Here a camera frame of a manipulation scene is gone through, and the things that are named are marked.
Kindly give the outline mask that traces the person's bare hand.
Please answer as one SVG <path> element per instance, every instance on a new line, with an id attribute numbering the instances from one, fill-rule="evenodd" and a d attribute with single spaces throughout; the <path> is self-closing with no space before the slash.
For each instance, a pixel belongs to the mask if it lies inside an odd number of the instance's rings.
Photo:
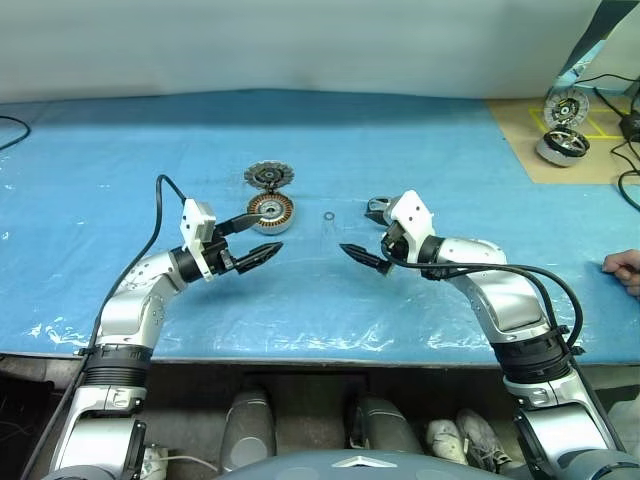
<path id="1" fill-rule="evenodd" d="M 609 254 L 602 264 L 602 271 L 613 275 L 626 292 L 635 298 L 639 297 L 640 291 L 639 269 L 640 252 L 637 249 Z"/>

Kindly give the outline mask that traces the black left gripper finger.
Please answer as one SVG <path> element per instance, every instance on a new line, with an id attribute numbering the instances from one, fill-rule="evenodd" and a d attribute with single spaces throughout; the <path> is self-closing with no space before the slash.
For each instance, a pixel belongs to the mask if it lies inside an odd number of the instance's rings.
<path id="1" fill-rule="evenodd" d="M 260 213 L 243 213 L 217 224 L 214 228 L 214 234 L 220 237 L 226 237 L 231 234 L 240 233 L 252 228 L 261 220 L 262 215 Z"/>
<path id="2" fill-rule="evenodd" d="M 263 265 L 273 258 L 283 247 L 282 242 L 270 242 L 262 244 L 246 255 L 234 260 L 234 269 L 239 274 L 244 274 L 260 265 Z"/>

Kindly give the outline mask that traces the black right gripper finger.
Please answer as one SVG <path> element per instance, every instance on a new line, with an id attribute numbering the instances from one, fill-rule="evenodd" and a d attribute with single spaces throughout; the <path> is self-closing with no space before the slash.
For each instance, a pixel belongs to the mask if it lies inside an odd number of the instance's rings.
<path id="1" fill-rule="evenodd" d="M 351 244 L 340 243 L 339 247 L 357 263 L 374 269 L 381 275 L 387 275 L 392 268 L 392 263 L 379 256 L 369 253 L 365 248 Z"/>
<path id="2" fill-rule="evenodd" d="M 372 220 L 376 224 L 390 226 L 392 220 L 389 212 L 395 205 L 395 198 L 374 197 L 367 202 L 365 217 Z"/>

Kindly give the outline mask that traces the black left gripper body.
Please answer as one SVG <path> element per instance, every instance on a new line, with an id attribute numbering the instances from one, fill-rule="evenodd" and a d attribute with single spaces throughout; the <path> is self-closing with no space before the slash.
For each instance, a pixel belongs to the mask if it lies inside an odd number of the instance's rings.
<path id="1" fill-rule="evenodd" d="M 202 242 L 201 274 L 203 278 L 213 278 L 235 268 L 235 260 L 229 252 L 226 237 L 234 233 L 230 224 L 220 224 Z"/>

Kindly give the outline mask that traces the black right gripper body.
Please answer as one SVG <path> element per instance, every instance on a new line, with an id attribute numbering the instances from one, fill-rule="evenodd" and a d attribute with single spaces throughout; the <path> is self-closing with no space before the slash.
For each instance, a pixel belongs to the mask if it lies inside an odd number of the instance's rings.
<path id="1" fill-rule="evenodd" d="M 391 263 L 407 263 L 410 255 L 410 237 L 398 220 L 393 220 L 381 240 L 381 252 Z"/>

